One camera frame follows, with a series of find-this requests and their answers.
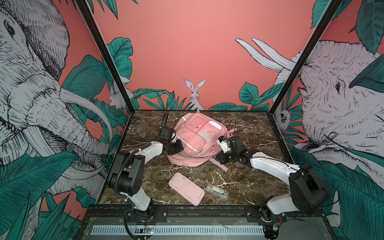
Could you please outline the pink student backpack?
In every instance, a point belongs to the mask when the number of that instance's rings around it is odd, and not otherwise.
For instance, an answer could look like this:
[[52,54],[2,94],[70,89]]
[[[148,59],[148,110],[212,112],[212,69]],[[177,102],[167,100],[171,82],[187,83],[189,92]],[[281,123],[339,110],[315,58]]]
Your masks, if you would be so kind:
[[228,130],[222,123],[202,114],[187,113],[175,126],[176,140],[180,140],[183,150],[175,155],[168,155],[171,164],[185,167],[198,167],[208,161],[225,172],[228,168],[214,159],[223,151],[217,140],[230,138],[236,129]]

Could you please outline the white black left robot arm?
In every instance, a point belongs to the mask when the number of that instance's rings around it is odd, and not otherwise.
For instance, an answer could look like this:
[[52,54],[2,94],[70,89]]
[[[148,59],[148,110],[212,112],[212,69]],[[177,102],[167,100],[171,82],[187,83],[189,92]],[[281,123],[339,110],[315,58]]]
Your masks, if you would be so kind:
[[116,154],[106,184],[117,197],[129,202],[138,211],[147,211],[151,198],[142,188],[145,164],[160,155],[175,155],[184,150],[181,140],[174,142],[151,141],[131,152]]

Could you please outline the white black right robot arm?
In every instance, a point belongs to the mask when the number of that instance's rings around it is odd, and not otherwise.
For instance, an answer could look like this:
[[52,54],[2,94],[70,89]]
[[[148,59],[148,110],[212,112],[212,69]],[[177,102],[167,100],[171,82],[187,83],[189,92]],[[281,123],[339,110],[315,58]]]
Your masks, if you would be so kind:
[[266,203],[266,213],[274,216],[302,212],[311,215],[320,208],[329,197],[329,192],[315,169],[309,165],[294,165],[272,158],[262,152],[245,151],[236,154],[233,151],[220,152],[215,157],[221,164],[238,162],[256,170],[266,172],[287,184],[290,192],[271,197]]

